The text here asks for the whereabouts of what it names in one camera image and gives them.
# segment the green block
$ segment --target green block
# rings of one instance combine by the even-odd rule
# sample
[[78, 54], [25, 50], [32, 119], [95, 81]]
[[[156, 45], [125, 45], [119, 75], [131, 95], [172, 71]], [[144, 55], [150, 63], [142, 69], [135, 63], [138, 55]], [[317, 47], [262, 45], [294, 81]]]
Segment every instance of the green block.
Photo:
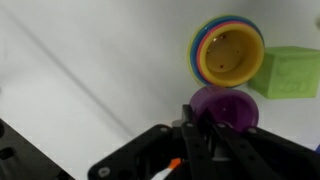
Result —
[[301, 47], [266, 48], [264, 61], [249, 86], [269, 99], [317, 95], [320, 51]]

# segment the purple cup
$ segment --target purple cup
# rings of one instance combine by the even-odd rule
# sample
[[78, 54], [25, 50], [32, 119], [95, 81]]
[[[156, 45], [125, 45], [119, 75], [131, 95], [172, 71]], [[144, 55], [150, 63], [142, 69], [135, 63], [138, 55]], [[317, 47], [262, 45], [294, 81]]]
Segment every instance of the purple cup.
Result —
[[257, 104], [248, 94], [239, 90], [206, 86], [192, 96], [190, 105], [197, 121], [207, 112], [210, 119], [227, 123], [239, 132], [258, 124]]

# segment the black mechanical arm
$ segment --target black mechanical arm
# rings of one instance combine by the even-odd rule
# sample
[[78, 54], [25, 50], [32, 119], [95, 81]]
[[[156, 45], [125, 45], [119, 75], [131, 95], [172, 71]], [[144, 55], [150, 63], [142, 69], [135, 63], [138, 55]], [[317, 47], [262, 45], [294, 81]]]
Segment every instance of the black mechanical arm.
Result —
[[320, 180], [320, 155], [257, 127], [242, 133], [183, 106], [182, 125], [156, 125], [105, 159], [89, 180], [149, 180], [181, 163], [166, 180]]

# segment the rainbow stacking cups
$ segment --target rainbow stacking cups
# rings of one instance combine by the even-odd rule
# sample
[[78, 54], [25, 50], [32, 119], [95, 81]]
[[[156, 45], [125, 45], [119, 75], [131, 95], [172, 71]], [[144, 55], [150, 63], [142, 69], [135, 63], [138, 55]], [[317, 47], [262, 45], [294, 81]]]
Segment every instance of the rainbow stacking cups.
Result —
[[233, 87], [256, 74], [263, 55], [263, 37], [254, 23], [239, 16], [222, 16], [195, 33], [188, 63], [200, 84]]

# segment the white backdrop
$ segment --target white backdrop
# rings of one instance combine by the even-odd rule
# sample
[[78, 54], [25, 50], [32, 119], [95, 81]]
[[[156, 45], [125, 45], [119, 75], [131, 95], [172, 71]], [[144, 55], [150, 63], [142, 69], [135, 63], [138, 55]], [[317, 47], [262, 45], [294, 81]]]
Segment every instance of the white backdrop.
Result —
[[[1, 0], [0, 117], [76, 179], [200, 87], [186, 64], [195, 30], [221, 14], [254, 21], [267, 46], [320, 49], [320, 1]], [[266, 100], [259, 126], [314, 149], [320, 98]]]

